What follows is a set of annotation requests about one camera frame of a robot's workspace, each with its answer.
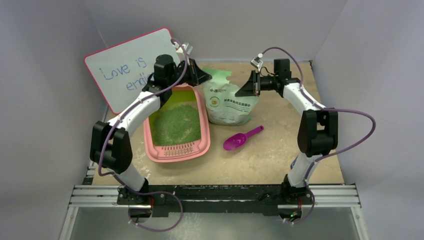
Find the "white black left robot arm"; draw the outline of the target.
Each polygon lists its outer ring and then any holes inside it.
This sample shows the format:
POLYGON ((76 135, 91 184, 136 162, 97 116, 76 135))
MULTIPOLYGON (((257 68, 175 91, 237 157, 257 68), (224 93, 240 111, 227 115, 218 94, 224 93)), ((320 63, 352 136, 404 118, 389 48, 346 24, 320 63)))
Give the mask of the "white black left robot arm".
POLYGON ((101 176, 114 176, 138 205, 149 199, 149 182, 132 165, 131 135, 158 111, 171 97, 173 87, 188 84, 199 86, 212 79, 199 68, 196 61, 183 56, 176 64, 168 54, 159 55, 139 96, 123 112, 108 122, 97 121, 92 128, 89 158, 98 164, 101 176))

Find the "purple plastic scoop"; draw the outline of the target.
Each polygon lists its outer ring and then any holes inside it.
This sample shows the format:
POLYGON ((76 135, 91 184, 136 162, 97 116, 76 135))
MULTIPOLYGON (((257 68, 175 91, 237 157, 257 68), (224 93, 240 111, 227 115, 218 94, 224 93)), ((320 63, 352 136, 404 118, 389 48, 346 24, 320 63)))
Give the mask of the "purple plastic scoop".
POLYGON ((237 133, 228 139, 226 139, 222 145, 223 149, 226 151, 233 151, 242 147, 250 137, 262 132, 264 126, 260 125, 246 133, 237 133))

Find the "green litter bag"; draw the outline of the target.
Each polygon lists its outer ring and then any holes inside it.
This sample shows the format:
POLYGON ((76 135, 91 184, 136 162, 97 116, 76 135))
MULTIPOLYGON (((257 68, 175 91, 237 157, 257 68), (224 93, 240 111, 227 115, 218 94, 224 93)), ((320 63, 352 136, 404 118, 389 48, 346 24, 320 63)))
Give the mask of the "green litter bag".
POLYGON ((250 113, 259 102, 256 96, 237 97, 240 87, 227 77, 231 71, 204 68, 211 79, 202 84, 208 120, 216 125, 241 126, 251 120, 250 113))

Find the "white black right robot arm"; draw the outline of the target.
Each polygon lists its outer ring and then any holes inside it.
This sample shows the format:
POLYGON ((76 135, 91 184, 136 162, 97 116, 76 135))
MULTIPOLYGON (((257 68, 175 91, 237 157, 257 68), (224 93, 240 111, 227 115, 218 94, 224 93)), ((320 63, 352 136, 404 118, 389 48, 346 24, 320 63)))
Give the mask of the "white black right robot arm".
POLYGON ((258 97, 261 91, 276 91, 300 114, 297 146, 300 153, 292 162, 289 173, 281 184, 280 196, 288 204, 308 194, 310 173, 315 161, 329 155, 338 145, 338 114, 325 111, 323 106, 305 90, 301 80, 292 77, 290 60, 279 58, 273 62, 273 73, 261 76, 263 61, 251 61, 256 67, 248 81, 235 93, 236 97, 258 97))

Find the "pink green litter box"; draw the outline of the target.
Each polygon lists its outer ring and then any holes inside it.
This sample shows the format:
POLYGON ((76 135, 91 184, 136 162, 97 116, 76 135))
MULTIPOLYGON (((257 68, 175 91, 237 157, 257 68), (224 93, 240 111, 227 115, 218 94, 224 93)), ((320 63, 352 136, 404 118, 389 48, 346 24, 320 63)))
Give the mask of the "pink green litter box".
POLYGON ((205 154, 210 145, 210 128, 207 111, 202 94, 187 84, 177 86, 172 90, 172 96, 160 110, 167 110, 179 104, 193 104, 199 111, 201 138, 199 140, 171 146, 159 146, 153 143, 151 126, 157 112, 153 113, 143 123, 143 135, 147 156, 157 163, 173 163, 194 159, 205 154))

